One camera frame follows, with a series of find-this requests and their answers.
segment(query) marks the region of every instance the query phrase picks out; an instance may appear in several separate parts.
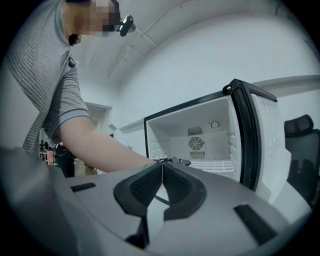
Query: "ceiling pipe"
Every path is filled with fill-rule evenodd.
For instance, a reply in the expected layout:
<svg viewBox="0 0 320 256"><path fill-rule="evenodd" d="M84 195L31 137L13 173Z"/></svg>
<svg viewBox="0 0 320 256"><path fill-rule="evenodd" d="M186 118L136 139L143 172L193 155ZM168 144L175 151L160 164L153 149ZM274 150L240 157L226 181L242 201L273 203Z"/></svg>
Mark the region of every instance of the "ceiling pipe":
<svg viewBox="0 0 320 256"><path fill-rule="evenodd" d="M186 6L188 6L188 5L191 5L191 4L193 4L193 3L200 2L200 1L201 1L201 0L191 0L191 1L189 1L189 2L186 2L185 4L179 5L177 8L175 8L175 9L173 9L173 10L165 13L164 15L162 15L156 22L152 23L152 24L151 24L147 29L145 29L143 32L141 32L141 31L139 31L137 28L135 28L135 31L137 31L137 32L139 33L139 36L133 41L133 43L129 46L129 48L133 50L133 48L132 48L131 46L133 46L133 45L137 42L137 40L138 40L139 38L141 38L141 37L145 38L150 44L152 44L155 48L157 48L158 45L157 45L155 42L153 42L153 41L152 41L147 35L145 35L145 34L148 33L148 32L153 28L153 26L154 26L155 24L157 24L159 21L161 21L164 17L170 15L171 13L173 13L173 12L175 12L175 11L183 8L183 7L186 7ZM115 71L115 69L116 69L117 66L119 65L119 62L123 59L123 57L125 56L125 54L127 53L127 51L128 51L128 47L127 47L127 49L123 52L123 54L121 55L121 57L117 60L116 64L115 64L114 67L112 68L111 72L108 74L108 77L109 77L109 78L112 76L113 72Z"/></svg>

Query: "black chair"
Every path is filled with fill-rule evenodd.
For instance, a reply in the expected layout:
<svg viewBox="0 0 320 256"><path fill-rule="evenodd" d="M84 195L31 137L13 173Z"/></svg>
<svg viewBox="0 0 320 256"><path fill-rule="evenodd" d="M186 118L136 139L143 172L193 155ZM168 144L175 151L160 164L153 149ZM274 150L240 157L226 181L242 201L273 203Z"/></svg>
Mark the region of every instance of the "black chair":
<svg viewBox="0 0 320 256"><path fill-rule="evenodd" d="M285 148L291 153L287 181L312 206L320 168L320 130L309 115L284 122Z"/></svg>

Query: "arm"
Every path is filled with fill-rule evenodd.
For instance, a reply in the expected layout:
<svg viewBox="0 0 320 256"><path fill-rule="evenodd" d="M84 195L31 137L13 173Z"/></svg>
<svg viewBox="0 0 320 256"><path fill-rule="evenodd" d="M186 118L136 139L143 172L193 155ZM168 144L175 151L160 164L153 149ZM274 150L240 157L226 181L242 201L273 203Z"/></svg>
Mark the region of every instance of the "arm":
<svg viewBox="0 0 320 256"><path fill-rule="evenodd" d="M71 118L60 125L58 136L75 156L106 173L155 163L93 127L86 116Z"/></svg>

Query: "vent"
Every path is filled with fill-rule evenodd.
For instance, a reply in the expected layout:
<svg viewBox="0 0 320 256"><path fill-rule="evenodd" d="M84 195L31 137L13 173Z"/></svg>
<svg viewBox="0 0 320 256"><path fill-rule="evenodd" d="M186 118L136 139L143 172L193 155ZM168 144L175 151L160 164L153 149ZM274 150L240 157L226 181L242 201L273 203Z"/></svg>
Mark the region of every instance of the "vent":
<svg viewBox="0 0 320 256"><path fill-rule="evenodd" d="M191 159L205 159L206 153L204 151L192 151L190 157Z"/></svg>
<svg viewBox="0 0 320 256"><path fill-rule="evenodd" d="M194 136L194 135L200 135L200 134L203 134L201 126L188 128L188 136Z"/></svg>
<svg viewBox="0 0 320 256"><path fill-rule="evenodd" d="M192 137L189 141L189 147L194 151L200 150L203 145L204 142L199 137Z"/></svg>

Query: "short sleeve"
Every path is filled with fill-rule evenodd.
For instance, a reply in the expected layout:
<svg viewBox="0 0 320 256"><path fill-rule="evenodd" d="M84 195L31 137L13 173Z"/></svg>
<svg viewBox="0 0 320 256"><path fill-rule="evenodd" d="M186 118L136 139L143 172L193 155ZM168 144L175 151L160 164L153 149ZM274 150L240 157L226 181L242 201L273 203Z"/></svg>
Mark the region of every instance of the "short sleeve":
<svg viewBox="0 0 320 256"><path fill-rule="evenodd" d="M89 117L87 106L80 94L77 66L61 79L43 123L43 128L53 144L61 142L57 134L59 126L75 117Z"/></svg>

